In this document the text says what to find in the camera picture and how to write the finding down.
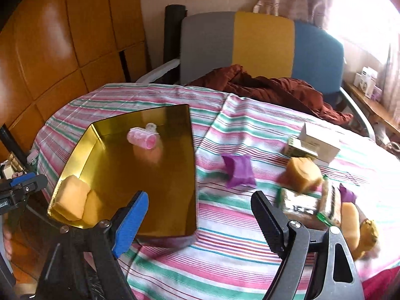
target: gray yellow blue headboard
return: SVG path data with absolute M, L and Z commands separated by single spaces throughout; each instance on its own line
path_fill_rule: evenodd
M 240 64 L 253 77 L 292 77 L 328 99 L 342 83 L 343 45 L 313 25 L 268 14 L 208 12 L 183 20 L 181 83 Z

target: striped bedsheet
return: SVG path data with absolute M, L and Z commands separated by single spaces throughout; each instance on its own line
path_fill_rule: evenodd
M 133 243 L 119 259 L 138 299 L 262 299 L 280 259 L 272 253 L 251 212 L 250 197 L 262 190 L 272 202 L 288 158 L 287 138 L 304 122 L 339 134 L 342 150 L 329 167 L 321 167 L 336 184 L 359 195 L 359 204 L 379 226 L 378 258 L 356 262 L 367 279 L 399 264 L 400 162 L 365 137 L 287 108 L 198 87 L 108 84 L 56 112 L 37 134 L 38 173 L 45 174 L 49 199 L 69 155 L 94 121 L 147 108 L 189 104 L 198 182 L 198 241 L 172 251 Z M 257 188 L 225 188 L 222 153 L 251 154 Z M 311 263 L 297 291 L 307 289 Z

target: brown blanket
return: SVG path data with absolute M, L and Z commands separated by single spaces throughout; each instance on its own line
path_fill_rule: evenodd
M 323 101 L 322 93 L 303 80 L 252 78 L 238 64 L 215 69 L 189 85 L 291 108 L 337 125 L 347 124 L 353 118 L 352 114 L 333 110 L 331 105 Z

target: white box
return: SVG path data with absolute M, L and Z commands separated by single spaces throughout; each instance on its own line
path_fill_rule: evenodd
M 361 73 L 359 87 L 367 98 L 371 98 L 378 73 L 370 67 L 364 67 Z
M 330 163 L 341 150 L 335 131 L 311 123 L 304 123 L 299 139 L 317 148 L 318 159 Z
M 5 179 L 10 179 L 14 173 L 13 167 L 11 166 L 11 163 L 8 160 L 5 161 L 3 164 L 4 164 L 4 167 L 2 169 L 3 175 Z
M 361 82 L 361 74 L 360 73 L 356 73 L 353 85 L 355 85 L 358 88 L 360 86 L 360 82 Z

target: gold tray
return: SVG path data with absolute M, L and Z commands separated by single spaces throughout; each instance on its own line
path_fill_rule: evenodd
M 127 141 L 130 128 L 144 128 L 147 123 L 155 123 L 159 133 L 158 145 L 152 150 Z M 94 211 L 90 213 L 99 220 L 111 219 L 138 190 L 143 190 L 149 196 L 149 208 L 137 238 L 162 247 L 194 242 L 196 163 L 189 105 L 134 111 L 87 128 L 59 177 L 47 214 L 61 223 L 90 228 L 93 225 L 83 220 L 68 221 L 52 209 L 61 182 L 70 175 L 89 184 L 98 195 L 100 202 L 87 199 L 85 211 Z

